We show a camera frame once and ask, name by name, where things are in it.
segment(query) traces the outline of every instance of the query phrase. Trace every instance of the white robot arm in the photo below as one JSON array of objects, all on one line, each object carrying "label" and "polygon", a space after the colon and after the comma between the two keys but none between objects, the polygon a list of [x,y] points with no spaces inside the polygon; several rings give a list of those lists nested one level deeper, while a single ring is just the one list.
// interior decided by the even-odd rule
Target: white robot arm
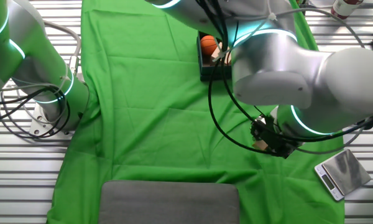
[{"label": "white robot arm", "polygon": [[[57,102],[62,97],[41,93],[34,100],[48,121],[59,119],[63,130],[74,130],[89,97],[87,86],[74,72],[48,40],[43,19],[28,0],[0,0],[0,90],[10,78],[30,95],[47,83],[60,87],[67,101],[62,108],[69,105],[66,111]],[[42,85],[27,87],[31,84]]]},{"label": "white robot arm", "polygon": [[[292,10],[289,1],[208,1],[212,20],[202,9],[205,0],[146,1],[192,28],[224,39],[212,23],[221,18],[211,3],[219,4],[228,44],[243,40],[232,51],[234,94],[250,105],[279,105],[272,113],[276,132],[290,139],[316,139],[373,116],[373,51],[301,48],[293,14],[284,13]],[[251,35],[271,12],[282,16],[267,20]]]}]

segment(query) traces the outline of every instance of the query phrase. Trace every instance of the black container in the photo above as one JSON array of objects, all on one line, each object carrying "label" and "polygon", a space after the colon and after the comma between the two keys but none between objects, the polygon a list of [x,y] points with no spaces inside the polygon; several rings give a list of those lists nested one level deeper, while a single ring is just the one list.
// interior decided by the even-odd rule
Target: black container
[{"label": "black container", "polygon": [[[207,34],[203,32],[198,33],[198,38],[197,38],[197,46],[198,46],[198,60],[199,60],[199,67],[200,67],[200,81],[202,82],[208,82],[210,81],[210,76],[213,73],[215,62],[212,62],[211,57],[206,57],[201,53],[201,47],[200,47],[200,40],[206,36]],[[224,66],[224,72],[225,72],[225,77],[227,79],[232,78],[232,69],[231,65],[225,65]],[[214,73],[214,80],[222,80],[223,76],[221,74],[221,67],[218,66]]]}]

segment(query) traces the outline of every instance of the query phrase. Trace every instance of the gray mat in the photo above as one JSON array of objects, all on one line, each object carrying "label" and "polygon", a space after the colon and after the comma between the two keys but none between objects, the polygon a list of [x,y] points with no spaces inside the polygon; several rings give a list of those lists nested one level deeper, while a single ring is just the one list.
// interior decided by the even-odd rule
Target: gray mat
[{"label": "gray mat", "polygon": [[238,224],[233,185],[110,181],[103,185],[99,224]]}]

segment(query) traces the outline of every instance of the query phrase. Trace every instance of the green screen fabric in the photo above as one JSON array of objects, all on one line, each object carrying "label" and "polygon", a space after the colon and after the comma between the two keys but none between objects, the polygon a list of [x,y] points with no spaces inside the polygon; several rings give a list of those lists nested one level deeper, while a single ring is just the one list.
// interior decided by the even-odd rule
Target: green screen fabric
[{"label": "green screen fabric", "polygon": [[[295,18],[300,45],[316,49],[303,16]],[[90,102],[60,170],[48,223],[97,223],[101,187],[109,180],[233,184],[242,224],[344,222],[344,204],[313,170],[331,155],[266,156],[217,131],[208,85],[199,79],[196,30],[143,0],[84,0],[81,24]],[[251,146],[250,123],[221,82],[213,95],[223,129]],[[266,113],[273,108],[260,107]],[[304,148],[341,144],[336,139]]]}]

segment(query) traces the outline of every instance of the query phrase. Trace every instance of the orange ball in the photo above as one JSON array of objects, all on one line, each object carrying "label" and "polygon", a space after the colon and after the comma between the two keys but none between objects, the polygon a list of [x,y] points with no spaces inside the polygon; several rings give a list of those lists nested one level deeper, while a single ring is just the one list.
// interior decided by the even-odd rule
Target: orange ball
[{"label": "orange ball", "polygon": [[217,44],[213,36],[207,35],[200,40],[200,47],[203,55],[211,56],[217,49]]}]

